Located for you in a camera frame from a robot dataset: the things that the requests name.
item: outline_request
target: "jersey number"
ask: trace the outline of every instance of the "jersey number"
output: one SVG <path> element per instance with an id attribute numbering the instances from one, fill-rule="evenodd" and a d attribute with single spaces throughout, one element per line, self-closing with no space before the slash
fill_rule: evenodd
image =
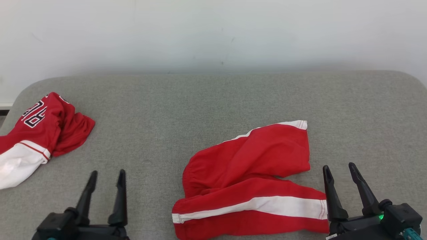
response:
<path id="1" fill-rule="evenodd" d="M 44 112 L 46 112 L 47 107 L 43 107 L 44 102 L 42 100 L 38 101 L 34 107 L 28 109 L 24 112 L 22 115 L 21 121 L 24 121 L 24 124 L 29 126 L 30 128 L 34 128 L 44 119 Z"/>
<path id="2" fill-rule="evenodd" d="M 35 126 L 37 126 L 39 122 L 41 122 L 44 119 L 45 117 L 44 112 L 46 112 L 46 109 L 47 107 L 44 107 L 38 113 L 36 113 L 35 115 L 32 115 L 27 120 L 25 120 L 24 123 L 30 128 L 34 128 Z"/>

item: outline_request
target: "white stripe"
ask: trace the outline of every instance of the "white stripe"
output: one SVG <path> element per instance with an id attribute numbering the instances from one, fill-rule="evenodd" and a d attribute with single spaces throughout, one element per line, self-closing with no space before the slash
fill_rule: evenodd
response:
<path id="1" fill-rule="evenodd" d="M 41 164 L 45 164 L 45 163 L 47 163 L 47 160 L 48 160 L 48 159 L 50 159 L 50 152 L 49 152 L 49 150 L 47 150 L 46 148 L 44 148 L 44 147 L 42 147 L 42 146 L 38 145 L 37 143 L 34 143 L 34 142 L 32 142 L 32 141 L 28 141 L 28 140 L 23 140 L 23 141 L 21 141 L 21 142 L 19 142 L 19 143 L 26 144 L 26 145 L 28 145 L 28 146 L 30 146 L 30 147 L 32 147 L 32 148 L 34 148 L 35 150 L 42 152 L 42 153 L 47 157 L 47 159 L 45 159 L 45 158 L 43 157 L 43 158 L 44 158 L 44 161 L 43 161 L 43 163 L 41 163 Z"/>
<path id="2" fill-rule="evenodd" d="M 307 121 L 304 120 L 296 120 L 296 121 L 292 121 L 292 122 L 281 122 L 281 123 L 274 123 L 274 124 L 281 124 L 281 125 L 289 125 L 289 126 L 294 126 L 296 128 L 302 129 L 302 130 L 307 130 Z M 249 137 L 249 135 L 251 134 L 252 131 L 254 131 L 255 129 L 252 129 L 251 131 L 249 131 L 246 134 L 243 135 L 239 135 L 233 139 L 227 140 L 227 141 L 223 141 L 223 143 L 228 142 L 228 141 L 232 141 L 232 140 L 236 140 L 238 138 L 243 138 L 243 137 Z"/>
<path id="3" fill-rule="evenodd" d="M 192 219 L 202 219 L 245 210 L 255 210 L 264 213 L 287 217 L 307 217 L 324 220 L 326 200 L 303 199 L 292 196 L 255 197 L 243 203 L 213 210 L 199 211 L 188 214 L 172 214 L 173 223 L 184 223 Z"/>

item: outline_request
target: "printed number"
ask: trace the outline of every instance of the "printed number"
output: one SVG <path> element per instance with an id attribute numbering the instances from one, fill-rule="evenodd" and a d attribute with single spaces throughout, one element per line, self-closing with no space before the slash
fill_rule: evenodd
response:
<path id="1" fill-rule="evenodd" d="M 30 113 L 34 112 L 35 110 L 37 110 L 38 108 L 41 108 L 44 105 L 44 102 L 42 100 L 38 101 L 34 107 L 29 108 L 27 111 L 24 112 L 24 114 L 22 114 L 22 119 L 21 121 L 23 121 L 24 119 L 26 119 L 26 117 L 28 117 L 28 115 L 30 115 Z"/>
<path id="2" fill-rule="evenodd" d="M 35 115 L 31 116 L 27 120 L 24 121 L 24 123 L 29 126 L 30 128 L 34 128 L 39 124 L 45 117 L 44 112 L 46 112 L 47 107 L 44 107 L 42 110 L 40 110 Z"/>

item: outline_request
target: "red jersey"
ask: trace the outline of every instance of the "red jersey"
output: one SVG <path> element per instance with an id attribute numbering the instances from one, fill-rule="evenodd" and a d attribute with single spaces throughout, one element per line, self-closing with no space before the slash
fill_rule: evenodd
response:
<path id="1" fill-rule="evenodd" d="M 0 136 L 0 189 L 15 187 L 40 164 L 81 146 L 95 121 L 75 113 L 57 93 L 27 109 L 6 136 Z"/>

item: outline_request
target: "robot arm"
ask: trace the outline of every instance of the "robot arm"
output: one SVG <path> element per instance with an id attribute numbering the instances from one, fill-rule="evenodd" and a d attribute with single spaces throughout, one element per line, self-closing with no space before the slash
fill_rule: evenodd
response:
<path id="1" fill-rule="evenodd" d="M 362 200 L 363 216 L 348 217 L 334 187 L 327 165 L 323 167 L 326 202 L 328 205 L 329 236 L 333 240 L 422 240 L 422 217 L 407 203 L 393 205 L 388 199 L 378 203 L 354 163 L 349 163 L 351 177 Z"/>
<path id="2" fill-rule="evenodd" d="M 75 208 L 64 213 L 50 213 L 39 225 L 32 240 L 129 240 L 126 206 L 126 174 L 121 170 L 117 181 L 117 196 L 108 225 L 90 225 L 88 218 L 91 196 L 95 190 L 98 172 L 93 171 Z"/>

